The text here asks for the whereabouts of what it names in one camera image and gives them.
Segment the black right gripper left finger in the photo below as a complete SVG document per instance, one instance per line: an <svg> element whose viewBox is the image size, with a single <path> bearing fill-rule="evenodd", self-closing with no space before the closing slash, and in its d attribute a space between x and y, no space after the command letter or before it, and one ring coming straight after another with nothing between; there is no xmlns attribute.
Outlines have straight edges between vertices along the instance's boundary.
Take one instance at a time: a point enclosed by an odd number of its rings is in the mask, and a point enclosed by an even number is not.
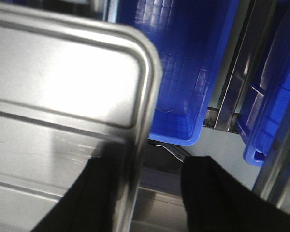
<svg viewBox="0 0 290 232"><path fill-rule="evenodd" d="M92 157L34 232L128 232L135 206L129 159Z"/></svg>

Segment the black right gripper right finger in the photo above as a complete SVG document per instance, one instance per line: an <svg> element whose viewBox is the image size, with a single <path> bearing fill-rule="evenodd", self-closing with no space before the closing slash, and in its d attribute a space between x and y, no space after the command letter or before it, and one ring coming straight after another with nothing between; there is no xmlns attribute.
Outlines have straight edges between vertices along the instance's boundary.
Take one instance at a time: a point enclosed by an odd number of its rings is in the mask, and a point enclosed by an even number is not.
<svg viewBox="0 0 290 232"><path fill-rule="evenodd" d="M248 190L209 156L184 159L181 193L190 232L290 232L290 215Z"/></svg>

